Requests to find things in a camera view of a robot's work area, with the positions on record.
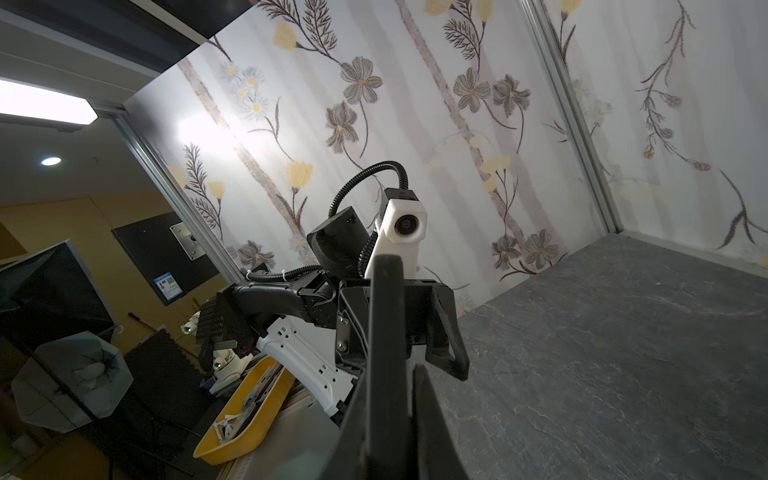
sticker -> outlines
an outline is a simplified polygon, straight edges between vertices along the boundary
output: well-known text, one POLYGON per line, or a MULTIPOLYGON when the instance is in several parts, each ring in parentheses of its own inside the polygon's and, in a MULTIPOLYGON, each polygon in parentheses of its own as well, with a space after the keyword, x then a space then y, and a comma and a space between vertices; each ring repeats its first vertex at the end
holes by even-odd
POLYGON ((165 295, 166 300, 170 300, 183 293, 181 287, 176 283, 174 276, 171 275, 170 272, 154 279, 154 284, 157 285, 157 288, 159 288, 163 295, 165 295))

floral wallpaper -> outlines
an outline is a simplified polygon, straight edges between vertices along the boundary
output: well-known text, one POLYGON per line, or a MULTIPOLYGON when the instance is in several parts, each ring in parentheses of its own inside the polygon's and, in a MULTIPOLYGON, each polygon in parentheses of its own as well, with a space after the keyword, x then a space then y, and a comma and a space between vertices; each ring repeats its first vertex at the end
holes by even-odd
POLYGON ((768 267, 768 4, 545 4, 625 228, 768 267))
MULTIPOLYGON (((305 236, 338 189, 399 161, 429 212, 418 275, 463 314, 605 233, 577 153, 551 141, 538 55, 515 2, 261 0, 125 106, 246 268, 315 263, 305 236)), ((348 196, 369 230, 394 184, 348 196)))

fluorescent light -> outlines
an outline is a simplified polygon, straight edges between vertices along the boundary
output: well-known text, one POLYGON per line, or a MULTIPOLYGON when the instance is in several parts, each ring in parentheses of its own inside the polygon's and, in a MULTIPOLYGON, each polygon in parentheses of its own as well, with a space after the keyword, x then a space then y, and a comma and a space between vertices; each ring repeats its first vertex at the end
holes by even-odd
POLYGON ((83 98, 0 80, 0 114, 88 125, 96 112, 83 98))
POLYGON ((50 167, 51 165, 56 165, 60 161, 61 161, 61 158, 59 157, 48 157, 40 163, 45 165, 46 167, 50 167))

camera lens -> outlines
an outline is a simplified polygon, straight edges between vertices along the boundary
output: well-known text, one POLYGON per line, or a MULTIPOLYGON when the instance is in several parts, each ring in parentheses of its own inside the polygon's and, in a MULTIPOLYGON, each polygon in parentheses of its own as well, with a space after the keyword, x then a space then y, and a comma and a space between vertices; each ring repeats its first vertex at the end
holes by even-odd
POLYGON ((404 237, 415 232, 419 228, 419 219, 413 215, 403 215, 395 222, 395 232, 404 237))

yellow tray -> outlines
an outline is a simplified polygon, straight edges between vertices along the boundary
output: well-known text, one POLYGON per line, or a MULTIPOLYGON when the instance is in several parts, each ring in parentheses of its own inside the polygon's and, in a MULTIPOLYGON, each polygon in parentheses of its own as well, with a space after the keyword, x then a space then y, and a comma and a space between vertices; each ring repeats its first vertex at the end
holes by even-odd
MULTIPOLYGON (((237 387, 237 391, 235 391, 230 401, 221 410, 219 416, 216 417, 216 421, 220 422, 224 419, 225 415, 240 413, 240 409, 243 407, 243 400, 245 400, 253 387, 256 386, 266 370, 274 364, 275 360, 271 357, 258 362, 245 377, 243 383, 237 387)), ((194 449, 192 456, 194 458, 202 458, 211 465, 219 465, 255 450, 261 441, 264 440, 266 432, 270 429, 272 422, 274 422, 277 413, 280 411, 280 407, 285 402, 288 391, 293 386, 293 380, 293 375, 283 368, 283 371, 277 376, 277 381, 272 386, 272 389, 266 394, 264 403, 259 407, 256 416, 253 417, 253 420, 251 420, 242 433, 227 443, 219 443, 212 425, 200 440, 200 443, 197 444, 197 448, 194 449)))

